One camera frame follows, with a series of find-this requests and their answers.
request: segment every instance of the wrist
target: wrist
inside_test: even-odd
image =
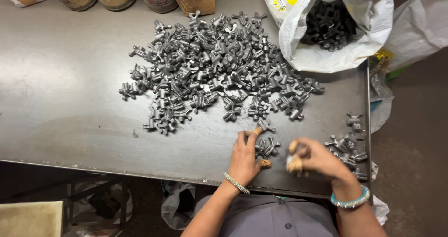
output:
[[[348,171],[332,181],[333,193],[339,201],[351,201],[362,196],[361,184],[355,175]]]
[[[218,189],[221,191],[222,195],[225,198],[228,198],[230,200],[235,199],[241,192],[236,186],[234,186],[229,180],[225,178]]]

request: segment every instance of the floor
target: floor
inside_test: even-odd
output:
[[[395,0],[400,5],[406,0]],[[386,202],[391,212],[384,225],[388,236],[444,236],[443,219],[448,202],[442,189],[448,178],[445,140],[448,127],[448,71],[445,58],[448,49],[408,68],[405,74],[388,83],[393,91],[392,113],[385,125],[372,135],[372,160],[379,165],[373,182],[373,193]],[[14,194],[5,189],[16,179],[14,173],[26,176],[39,173],[41,178],[58,181],[77,175],[41,166],[0,163],[0,199]],[[39,186],[38,182],[22,187]],[[134,178],[129,185],[134,200],[133,217],[120,236],[179,236],[160,217],[163,193],[160,181]]]

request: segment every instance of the yellow packet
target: yellow packet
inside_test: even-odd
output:
[[[380,49],[377,53],[369,57],[369,76],[377,73],[383,67],[383,64],[393,58],[392,52]]]

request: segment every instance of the turquoise bangle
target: turquoise bangle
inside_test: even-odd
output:
[[[364,185],[361,185],[362,189],[364,190],[364,192],[362,193],[360,198],[357,198],[355,200],[351,200],[351,201],[339,201],[335,198],[335,194],[332,194],[332,197],[330,199],[330,201],[332,202],[333,205],[337,206],[337,207],[341,207],[341,208],[355,208],[358,207],[362,204],[364,204],[370,197],[370,190],[369,188],[367,188]]]
[[[250,191],[244,187],[242,187],[239,183],[237,183],[235,180],[233,180],[232,177],[230,177],[227,172],[224,172],[224,177],[229,180],[234,186],[236,186],[240,191],[244,192],[245,194],[250,194]]]

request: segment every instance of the pile of metal parts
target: pile of metal parts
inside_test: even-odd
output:
[[[149,107],[151,115],[144,129],[167,134],[176,130],[176,123],[192,110],[204,111],[221,96],[225,102],[224,121],[235,121],[241,114],[242,102],[253,96],[248,115],[255,121],[266,119],[270,111],[285,111],[291,120],[304,118],[302,106],[311,93],[322,94],[324,87],[312,78],[302,79],[284,61],[276,45],[267,41],[261,20],[266,14],[255,13],[227,17],[221,14],[210,24],[189,15],[188,27],[180,23],[155,23],[155,39],[149,49],[134,46],[129,56],[140,56],[151,66],[138,66],[130,71],[132,83],[119,90],[123,100],[135,99],[147,89],[154,92]],[[241,28],[231,19],[238,19]],[[279,98],[269,100],[272,93]]]
[[[301,43],[318,44],[323,50],[335,51],[350,43],[357,25],[341,0],[316,0],[306,17],[306,26]]]
[[[336,136],[332,135],[331,139],[333,139],[333,142],[326,142],[325,146],[329,147],[328,150],[350,168],[358,180],[367,180],[367,174],[361,173],[360,169],[356,167],[357,162],[368,158],[366,152],[359,152],[357,149],[358,140],[362,141],[366,137],[359,119],[362,113],[348,112],[347,114],[350,118],[346,120],[346,124],[352,127],[350,135],[347,134],[341,139],[337,139]]]

